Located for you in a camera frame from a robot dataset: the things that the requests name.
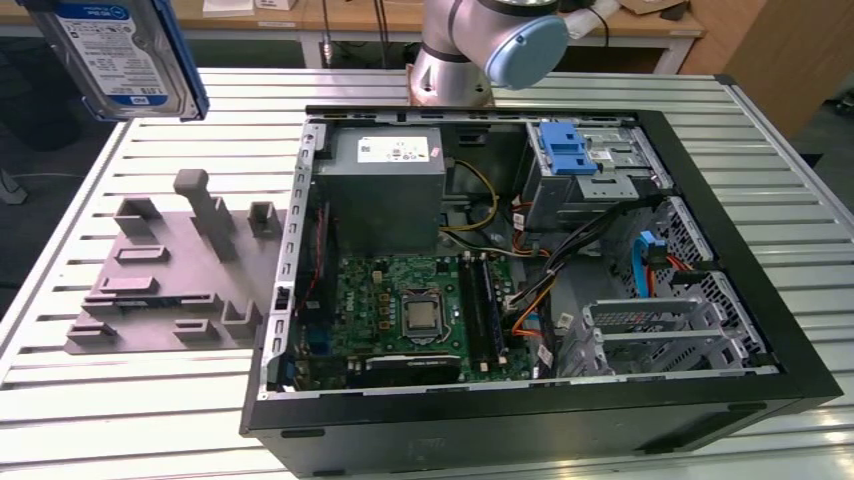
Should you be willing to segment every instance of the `metal work table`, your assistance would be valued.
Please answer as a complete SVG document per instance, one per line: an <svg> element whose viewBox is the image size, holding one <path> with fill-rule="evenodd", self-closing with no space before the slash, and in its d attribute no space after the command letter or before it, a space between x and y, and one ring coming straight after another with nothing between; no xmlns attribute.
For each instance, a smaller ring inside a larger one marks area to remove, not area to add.
<svg viewBox="0 0 854 480"><path fill-rule="evenodd" d="M208 119L119 125L0 323L0 471L20 478L287 478L238 435L250 350L73 357L65 331L119 228L121 196L171 194L205 168L232 209L287 202L306 104L406 103L403 72L203 71ZM851 478L854 222L738 88L711 77L558 74L500 106L662 110L846 395L689 455L407 474L406 478Z"/></svg>

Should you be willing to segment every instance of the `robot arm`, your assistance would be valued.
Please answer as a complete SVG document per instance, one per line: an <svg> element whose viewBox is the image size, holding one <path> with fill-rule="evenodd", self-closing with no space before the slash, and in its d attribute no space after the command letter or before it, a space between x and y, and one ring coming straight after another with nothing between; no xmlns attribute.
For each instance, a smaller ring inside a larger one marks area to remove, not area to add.
<svg viewBox="0 0 854 480"><path fill-rule="evenodd" d="M556 0L430 0L411 97L428 106L478 106L490 83L519 90L552 70L570 39Z"/></svg>

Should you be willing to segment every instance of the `wooden desk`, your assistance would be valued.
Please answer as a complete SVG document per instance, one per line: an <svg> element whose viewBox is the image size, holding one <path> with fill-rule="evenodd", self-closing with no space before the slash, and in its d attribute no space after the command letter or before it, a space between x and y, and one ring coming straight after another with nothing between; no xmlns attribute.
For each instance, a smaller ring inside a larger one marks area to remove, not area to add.
<svg viewBox="0 0 854 480"><path fill-rule="evenodd" d="M376 15L370 0L327 0L330 30L334 40L376 41ZM246 17L205 18L203 0L172 0L179 24L189 39L215 40L298 40L303 47L307 68L322 68L319 44L323 40L323 3L299 0L294 10L256 9ZM386 0L390 40L420 42L422 1ZM675 74L694 40L706 29L686 15L679 22L662 20L658 15L637 16L619 10L607 19L614 47L657 48L665 53L654 73ZM0 36L40 36L27 11L11 0L0 0ZM602 46L604 29L570 45Z"/></svg>
<svg viewBox="0 0 854 480"><path fill-rule="evenodd" d="M255 15L246 17L211 18L201 16L204 0L172 0L172 8L177 21L188 38L238 38L230 32L288 32L291 40L299 38L303 10L310 2L296 3L294 10L255 9ZM0 0L0 36L40 36L27 10L11 0ZM256 35L240 35L240 39L251 39Z"/></svg>
<svg viewBox="0 0 854 480"><path fill-rule="evenodd" d="M306 66L322 68L318 44L323 41L324 20L322 0L302 0L302 42ZM420 42L422 5L419 0L386 0L386 18L392 42ZM378 41L376 13L371 0L327 0L330 31L334 40ZM657 48L665 50L654 73L675 74L694 40L706 29L690 14L678 22L657 14L638 16L620 9L607 19L612 47ZM598 47L603 44L604 28L591 35L570 41L570 46Z"/></svg>
<svg viewBox="0 0 854 480"><path fill-rule="evenodd" d="M323 30L323 2L303 0L304 15L302 28ZM376 32L376 14L374 2L370 0L327 0L330 12L330 30L351 32ZM391 32L422 31L423 0L386 0L386 18ZM691 14L678 22L659 18L658 15L635 15L619 9L607 18L611 36L614 37L702 37L706 29ZM604 36L604 28L599 27L594 35Z"/></svg>

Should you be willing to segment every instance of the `blue hard drive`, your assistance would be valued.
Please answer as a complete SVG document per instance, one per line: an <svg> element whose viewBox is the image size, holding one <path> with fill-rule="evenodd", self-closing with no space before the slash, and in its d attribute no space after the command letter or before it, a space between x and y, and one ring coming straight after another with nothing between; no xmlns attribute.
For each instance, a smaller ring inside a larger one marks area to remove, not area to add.
<svg viewBox="0 0 854 480"><path fill-rule="evenodd" d="M101 120L203 119L208 98L168 0L17 0Z"/></svg>

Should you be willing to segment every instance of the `floor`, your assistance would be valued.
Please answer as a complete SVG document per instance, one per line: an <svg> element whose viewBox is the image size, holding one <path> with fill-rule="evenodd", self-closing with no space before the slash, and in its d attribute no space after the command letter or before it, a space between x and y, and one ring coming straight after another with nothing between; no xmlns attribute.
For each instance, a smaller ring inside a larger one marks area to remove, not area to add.
<svg viewBox="0 0 854 480"><path fill-rule="evenodd" d="M195 54L200 57L201 66L226 66L223 57L210 51ZM342 59L344 62L354 63L351 67L362 67L376 61L366 58L370 54L359 57L346 51L340 54L348 57ZM271 58L270 65L254 66L290 65L276 65ZM17 178L29 192L29 198L19 206L0 205L0 316L16 294L9 287L20 284L27 277L75 195L81 176L89 170L112 130L111 124L92 120L73 102L71 106L81 124L81 135L76 143L59 151L33 152L0 128L0 166L9 174L63 174ZM833 106L825 105L793 145L801 153L823 154L815 171L849 209L854 209L854 117L841 117L834 113Z"/></svg>

